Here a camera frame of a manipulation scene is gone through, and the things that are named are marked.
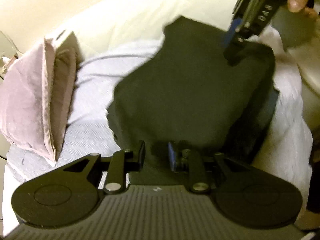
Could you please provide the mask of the black long sleeve shirt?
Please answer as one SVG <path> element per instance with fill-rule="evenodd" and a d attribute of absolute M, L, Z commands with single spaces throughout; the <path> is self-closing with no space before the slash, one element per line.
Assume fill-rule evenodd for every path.
<path fill-rule="evenodd" d="M 185 174 L 170 170 L 170 141 L 199 150 L 205 164 L 221 152 L 251 165 L 249 129 L 273 86 L 272 49 L 246 42 L 226 60 L 225 33 L 185 17 L 167 25 L 164 35 L 154 57 L 116 85 L 107 110 L 121 148 L 146 144 L 143 169 L 129 175 L 131 183 L 186 182 Z"/>

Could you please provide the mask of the stack of dark folded clothes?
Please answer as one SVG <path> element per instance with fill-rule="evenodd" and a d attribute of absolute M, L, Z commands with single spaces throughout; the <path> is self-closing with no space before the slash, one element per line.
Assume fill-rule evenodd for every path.
<path fill-rule="evenodd" d="M 272 86 L 261 109 L 253 119 L 253 124 L 249 129 L 250 136 L 248 146 L 248 155 L 250 155 L 252 159 L 256 158 L 266 140 L 275 113 L 278 96 L 279 91 Z"/>

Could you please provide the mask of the grey cushion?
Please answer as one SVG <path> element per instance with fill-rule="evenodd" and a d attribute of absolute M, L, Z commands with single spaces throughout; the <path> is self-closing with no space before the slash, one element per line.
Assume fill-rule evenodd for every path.
<path fill-rule="evenodd" d="M 271 21 L 280 34 L 285 50 L 296 48 L 316 37 L 316 21 L 301 13 L 290 12 L 280 7 Z"/>

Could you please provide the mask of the pink grey bed duvet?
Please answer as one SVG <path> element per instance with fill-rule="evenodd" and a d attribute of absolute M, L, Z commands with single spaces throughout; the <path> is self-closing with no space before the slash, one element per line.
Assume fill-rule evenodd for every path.
<path fill-rule="evenodd" d="M 300 73 L 292 56 L 283 50 L 276 29 L 267 27 L 257 41 L 270 46 L 276 56 L 273 80 L 279 97 L 267 138 L 253 165 L 291 182 L 307 199 L 312 174 L 309 165 L 312 135 L 302 115 Z M 130 42 L 80 64 L 56 167 L 90 153 L 109 157 L 118 150 L 106 120 L 114 87 L 122 77 L 152 58 L 160 46 L 157 40 Z M 43 157 L 12 145 L 4 171 L 3 210 L 11 208 L 12 194 L 21 184 L 52 169 Z"/>

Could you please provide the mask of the mauve velvet pillow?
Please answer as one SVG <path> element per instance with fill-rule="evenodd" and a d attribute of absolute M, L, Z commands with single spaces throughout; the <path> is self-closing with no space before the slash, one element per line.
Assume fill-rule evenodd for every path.
<path fill-rule="evenodd" d="M 64 31 L 16 59 L 1 84 L 1 134 L 50 166 L 62 150 L 80 59 L 75 34 Z"/>

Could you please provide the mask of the cream padded headboard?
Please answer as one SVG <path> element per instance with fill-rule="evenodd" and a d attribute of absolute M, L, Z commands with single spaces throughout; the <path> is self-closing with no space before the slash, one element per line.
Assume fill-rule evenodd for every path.
<path fill-rule="evenodd" d="M 1 0 L 1 54 L 23 54 L 43 38 L 73 33 L 80 59 L 127 42 L 159 40 L 182 15 L 229 27 L 236 0 Z"/>

